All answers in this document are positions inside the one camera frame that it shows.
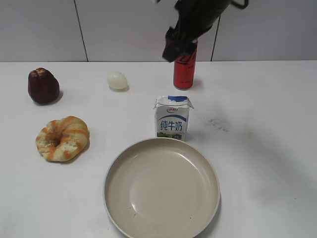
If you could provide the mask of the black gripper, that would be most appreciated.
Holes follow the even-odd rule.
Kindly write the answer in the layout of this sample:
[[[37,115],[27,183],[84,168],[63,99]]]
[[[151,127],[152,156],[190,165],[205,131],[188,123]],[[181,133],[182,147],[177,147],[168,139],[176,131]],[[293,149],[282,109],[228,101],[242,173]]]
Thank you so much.
[[[196,43],[183,44],[182,41],[194,40],[208,32],[230,4],[230,0],[178,0],[174,6],[178,21],[166,32],[163,59],[173,62],[192,54]]]

